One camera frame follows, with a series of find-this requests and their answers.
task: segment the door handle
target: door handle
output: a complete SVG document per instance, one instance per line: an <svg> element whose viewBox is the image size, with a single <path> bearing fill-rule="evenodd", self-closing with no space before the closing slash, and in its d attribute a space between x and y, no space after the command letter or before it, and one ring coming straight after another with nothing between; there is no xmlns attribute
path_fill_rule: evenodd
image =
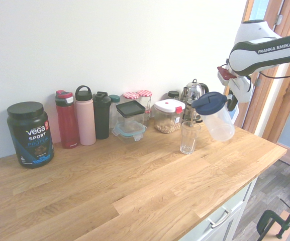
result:
<svg viewBox="0 0 290 241"><path fill-rule="evenodd" d="M230 210L230 211L228 211L228 210L226 210L226 208L224 208L224 211L225 211L225 213L226 213L226 215L223 217L223 218L221 218L217 223L214 223L212 220L210 220L209 218L208 218L208 221L210 221L210 223L211 223L211 228L213 229L213 228L216 228L216 227L218 227L218 226L220 226L222 223L224 223L228 218L229 218L229 216L231 215L231 213L232 213L232 211Z"/></svg>

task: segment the stainless steel kettle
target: stainless steel kettle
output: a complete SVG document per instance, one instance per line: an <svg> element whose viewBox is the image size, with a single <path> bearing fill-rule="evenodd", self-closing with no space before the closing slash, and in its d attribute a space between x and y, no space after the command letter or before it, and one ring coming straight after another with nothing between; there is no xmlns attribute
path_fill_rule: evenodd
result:
<svg viewBox="0 0 290 241"><path fill-rule="evenodd" d="M196 113L195 109L192 108L191 104L200 98L203 94L209 92L209 88L207 85L203 83L197 83L197 80L194 79L191 83L189 83L184 88L184 93L187 92L186 96L183 99L183 102L186 104L186 109L184 112L183 119L184 121L198 121L200 119L200 116Z"/></svg>

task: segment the red clip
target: red clip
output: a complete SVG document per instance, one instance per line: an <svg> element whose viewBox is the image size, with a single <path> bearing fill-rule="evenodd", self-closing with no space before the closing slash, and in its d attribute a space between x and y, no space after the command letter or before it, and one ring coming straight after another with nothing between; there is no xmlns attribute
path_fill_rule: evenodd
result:
<svg viewBox="0 0 290 241"><path fill-rule="evenodd" d="M236 78L236 76L231 74L227 69L224 69L222 67L217 67L217 70L219 71L219 73L221 74L223 79L225 79L225 80Z"/></svg>
<svg viewBox="0 0 290 241"><path fill-rule="evenodd" d="M176 109L176 113L177 114L179 114L179 113L181 113L183 111L183 109L181 108L181 106L176 107L175 109Z"/></svg>

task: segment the wood laminate floor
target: wood laminate floor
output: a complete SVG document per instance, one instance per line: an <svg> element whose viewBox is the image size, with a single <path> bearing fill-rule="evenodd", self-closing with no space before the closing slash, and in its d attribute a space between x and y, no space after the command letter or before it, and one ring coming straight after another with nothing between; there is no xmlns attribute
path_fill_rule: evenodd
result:
<svg viewBox="0 0 290 241"><path fill-rule="evenodd" d="M279 160L256 181L233 241L257 241L260 235L256 224L265 210L270 209L279 215L283 210L289 212L280 198L290 206L290 166Z"/></svg>

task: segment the protein powder tub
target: protein powder tub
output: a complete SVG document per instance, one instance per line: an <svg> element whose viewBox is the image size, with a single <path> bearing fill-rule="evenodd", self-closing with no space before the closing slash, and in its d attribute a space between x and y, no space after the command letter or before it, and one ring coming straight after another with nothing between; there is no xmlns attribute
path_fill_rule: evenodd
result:
<svg viewBox="0 0 290 241"><path fill-rule="evenodd" d="M8 114L8 125L19 163L28 168L49 163L54 150L43 104L17 103L8 108Z"/></svg>

